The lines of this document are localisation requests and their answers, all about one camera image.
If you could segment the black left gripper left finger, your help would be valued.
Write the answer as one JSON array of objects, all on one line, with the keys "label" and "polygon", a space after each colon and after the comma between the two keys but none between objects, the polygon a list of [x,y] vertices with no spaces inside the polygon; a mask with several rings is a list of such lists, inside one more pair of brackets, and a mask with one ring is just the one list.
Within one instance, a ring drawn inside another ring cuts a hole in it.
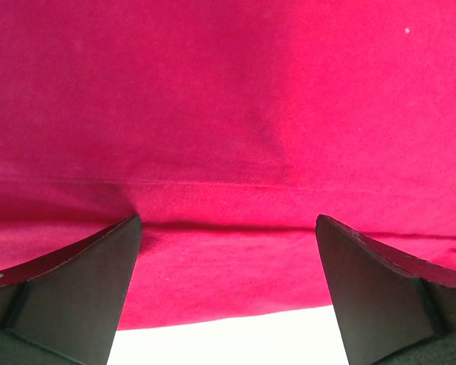
[{"label": "black left gripper left finger", "polygon": [[0,270],[0,364],[105,364],[141,246],[128,217]]}]

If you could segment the magenta t shirt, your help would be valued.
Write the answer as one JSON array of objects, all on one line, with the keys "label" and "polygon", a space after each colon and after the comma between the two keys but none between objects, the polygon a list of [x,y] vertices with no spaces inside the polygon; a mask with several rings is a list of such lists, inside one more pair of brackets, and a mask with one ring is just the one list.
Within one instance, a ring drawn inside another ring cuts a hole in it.
[{"label": "magenta t shirt", "polygon": [[327,305],[320,214],[456,270],[456,1],[0,1],[0,270],[133,214],[122,329]]}]

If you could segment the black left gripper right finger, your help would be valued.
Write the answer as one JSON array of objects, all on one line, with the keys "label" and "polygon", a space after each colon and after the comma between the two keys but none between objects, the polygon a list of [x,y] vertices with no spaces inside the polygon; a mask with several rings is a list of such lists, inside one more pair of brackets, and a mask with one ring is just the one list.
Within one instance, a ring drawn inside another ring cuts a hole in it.
[{"label": "black left gripper right finger", "polygon": [[326,215],[315,236],[350,364],[456,364],[456,271]]}]

